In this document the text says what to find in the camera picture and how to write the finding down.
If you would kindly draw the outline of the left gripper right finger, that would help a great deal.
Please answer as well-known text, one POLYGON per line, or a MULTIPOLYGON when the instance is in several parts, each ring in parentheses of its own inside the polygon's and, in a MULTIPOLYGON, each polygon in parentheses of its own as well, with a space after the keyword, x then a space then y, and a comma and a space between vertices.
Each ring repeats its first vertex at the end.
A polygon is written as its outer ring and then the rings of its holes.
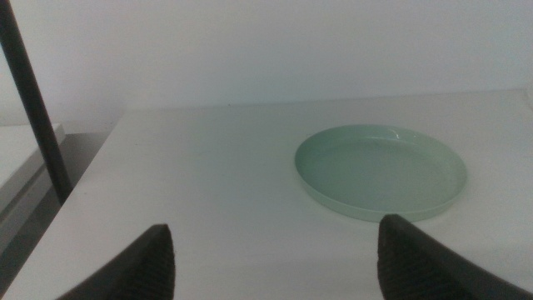
POLYGON ((399 215, 379 224, 377 277, 385 299, 532 300, 399 215))

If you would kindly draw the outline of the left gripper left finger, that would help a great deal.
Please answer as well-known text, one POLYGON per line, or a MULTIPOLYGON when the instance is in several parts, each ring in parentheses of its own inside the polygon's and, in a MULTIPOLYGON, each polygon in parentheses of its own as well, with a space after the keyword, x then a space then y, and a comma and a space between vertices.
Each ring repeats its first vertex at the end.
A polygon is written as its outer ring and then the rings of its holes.
POLYGON ((171 231, 166 224, 156 224, 60 299, 172 300, 175 278, 171 231))

